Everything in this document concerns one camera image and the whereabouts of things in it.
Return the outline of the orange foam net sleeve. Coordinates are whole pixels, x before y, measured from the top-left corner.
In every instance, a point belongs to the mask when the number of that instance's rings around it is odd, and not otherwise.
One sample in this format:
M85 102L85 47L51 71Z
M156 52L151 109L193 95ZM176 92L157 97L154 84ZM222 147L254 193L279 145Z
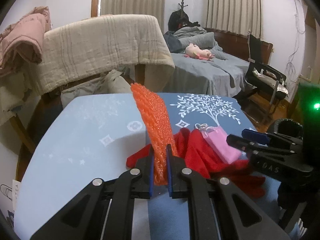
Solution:
M178 156L167 108L158 94L139 83L133 83L131 91L154 151L154 184L167 185L167 146Z

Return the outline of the black lined trash bin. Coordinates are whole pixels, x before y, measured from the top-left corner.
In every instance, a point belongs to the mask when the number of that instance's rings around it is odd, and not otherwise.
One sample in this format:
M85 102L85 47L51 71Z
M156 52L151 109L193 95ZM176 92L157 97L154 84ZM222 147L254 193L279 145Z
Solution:
M303 126L292 119L277 119L267 129L267 133L273 132L301 138L303 136Z

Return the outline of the red cloth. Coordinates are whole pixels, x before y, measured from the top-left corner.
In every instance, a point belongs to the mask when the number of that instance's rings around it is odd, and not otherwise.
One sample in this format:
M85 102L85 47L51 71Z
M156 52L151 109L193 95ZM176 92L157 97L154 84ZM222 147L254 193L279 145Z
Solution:
M227 177L251 198L258 199L265 195L263 184L266 178L254 176L248 160L223 163L197 130L182 128L173 134L170 129L168 135L175 141L174 156L184 159L188 168L204 178Z

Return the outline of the black office chair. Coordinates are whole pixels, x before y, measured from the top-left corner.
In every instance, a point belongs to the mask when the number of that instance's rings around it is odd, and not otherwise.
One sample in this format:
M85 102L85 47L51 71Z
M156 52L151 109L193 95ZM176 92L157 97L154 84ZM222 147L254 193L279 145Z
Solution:
M245 74L244 82L251 87L251 89L242 91L235 96L239 103L249 103L249 98L257 93L262 93L266 96L268 100L267 109L263 109L263 107L257 103L254 104L254 106L264 114L260 121L246 113L250 120L258 125L263 124L267 118L270 118L275 113L279 103L289 96L289 91L285 83L286 75L268 64L263 63L262 45L263 43L259 38L249 33L249 67Z

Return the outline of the grey sheeted bed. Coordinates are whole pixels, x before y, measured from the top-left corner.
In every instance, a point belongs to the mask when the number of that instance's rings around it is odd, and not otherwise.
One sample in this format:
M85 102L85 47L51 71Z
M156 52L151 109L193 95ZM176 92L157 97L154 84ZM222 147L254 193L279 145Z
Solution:
M234 97L246 89L249 62L223 53L210 61L172 53L175 71L163 89L167 93L195 93Z

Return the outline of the dark wooden headboard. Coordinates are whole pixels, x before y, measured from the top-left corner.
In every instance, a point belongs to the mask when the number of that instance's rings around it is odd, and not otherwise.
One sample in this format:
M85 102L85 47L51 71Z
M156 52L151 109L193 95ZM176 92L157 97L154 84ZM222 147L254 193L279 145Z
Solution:
M208 32L214 33L214 38L218 45L223 48L227 54L236 56L245 61L249 58L248 37L210 28L205 28ZM263 63L269 64L271 53L273 52L273 44L262 41L261 55Z

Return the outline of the grey cushion under rack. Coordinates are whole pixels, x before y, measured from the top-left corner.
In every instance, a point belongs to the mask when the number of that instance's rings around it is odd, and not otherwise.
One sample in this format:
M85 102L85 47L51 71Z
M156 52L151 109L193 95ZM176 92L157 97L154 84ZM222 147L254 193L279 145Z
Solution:
M64 109L72 100L80 96L116 93L131 93L131 88L129 83L122 77L122 72L111 70L100 77L63 90L60 100Z

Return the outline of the pink plush toy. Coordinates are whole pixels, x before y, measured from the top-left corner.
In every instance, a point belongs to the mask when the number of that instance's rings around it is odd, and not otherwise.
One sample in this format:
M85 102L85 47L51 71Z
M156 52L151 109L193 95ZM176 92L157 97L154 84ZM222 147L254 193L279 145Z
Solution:
M184 52L185 57L189 57L192 59L199 59L199 60L212 60L215 55L208 49L201 49L199 46L190 43L189 46L185 48Z

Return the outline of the grey pillow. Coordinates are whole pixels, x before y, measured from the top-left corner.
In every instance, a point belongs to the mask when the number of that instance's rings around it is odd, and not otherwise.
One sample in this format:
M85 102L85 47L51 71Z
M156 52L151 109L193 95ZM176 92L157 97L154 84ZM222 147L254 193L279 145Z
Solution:
M189 46L189 44L195 44L201 49L212 49L217 48L218 43L215 40L214 33L205 33L205 34L199 34L192 37L184 37L178 39L183 48L186 48Z

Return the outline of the dark clothes pile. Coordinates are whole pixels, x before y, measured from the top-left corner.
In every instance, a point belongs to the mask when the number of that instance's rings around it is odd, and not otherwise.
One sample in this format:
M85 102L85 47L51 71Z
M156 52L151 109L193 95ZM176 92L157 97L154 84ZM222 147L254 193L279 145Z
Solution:
M171 53L179 53L182 51L182 44L180 40L173 35L172 31L167 31L163 37Z

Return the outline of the white paper box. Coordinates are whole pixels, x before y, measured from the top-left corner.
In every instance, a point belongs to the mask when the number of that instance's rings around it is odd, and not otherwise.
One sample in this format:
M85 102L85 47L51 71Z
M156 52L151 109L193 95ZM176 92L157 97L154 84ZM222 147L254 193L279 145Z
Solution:
M6 222L13 229L17 198L20 191L21 182L12 180L12 185L1 184L1 212Z

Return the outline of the right beige curtain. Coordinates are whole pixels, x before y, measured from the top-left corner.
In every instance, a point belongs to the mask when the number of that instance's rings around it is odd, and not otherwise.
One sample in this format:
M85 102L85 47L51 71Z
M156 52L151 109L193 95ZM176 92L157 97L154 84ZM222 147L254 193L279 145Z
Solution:
M246 36L263 35L262 0L206 0L205 27Z

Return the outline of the black coat stand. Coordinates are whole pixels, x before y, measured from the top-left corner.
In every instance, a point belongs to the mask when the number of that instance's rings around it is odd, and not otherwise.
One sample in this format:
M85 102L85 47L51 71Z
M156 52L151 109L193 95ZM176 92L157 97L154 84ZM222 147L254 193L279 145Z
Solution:
M184 12L184 8L188 5L184 4L184 0L178 4L180 9L174 11L168 21L168 31L176 32L177 30L184 27L200 27L199 22L190 22L189 16Z

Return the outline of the beige quilted blanket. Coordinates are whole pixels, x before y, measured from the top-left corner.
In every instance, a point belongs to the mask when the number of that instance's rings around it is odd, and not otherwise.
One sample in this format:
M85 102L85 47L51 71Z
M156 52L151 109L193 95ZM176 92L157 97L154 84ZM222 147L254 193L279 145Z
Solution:
M45 33L40 64L30 64L30 83L38 94L113 69L143 64L144 85L160 92L175 70L157 18L105 15Z

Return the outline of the beige cloth under jacket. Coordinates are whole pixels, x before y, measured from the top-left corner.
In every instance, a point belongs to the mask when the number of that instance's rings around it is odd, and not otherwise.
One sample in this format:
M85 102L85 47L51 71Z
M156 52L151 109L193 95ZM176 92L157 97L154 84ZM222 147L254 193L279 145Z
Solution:
M1 125L15 116L36 96L28 74L17 72L1 77Z

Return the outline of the pink padded jacket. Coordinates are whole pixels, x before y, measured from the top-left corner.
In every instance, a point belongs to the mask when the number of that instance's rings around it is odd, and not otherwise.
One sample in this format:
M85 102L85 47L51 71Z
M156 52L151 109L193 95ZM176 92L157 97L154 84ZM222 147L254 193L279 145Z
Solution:
M44 34L51 29L49 7L35 7L1 33L1 76L23 62L41 63Z

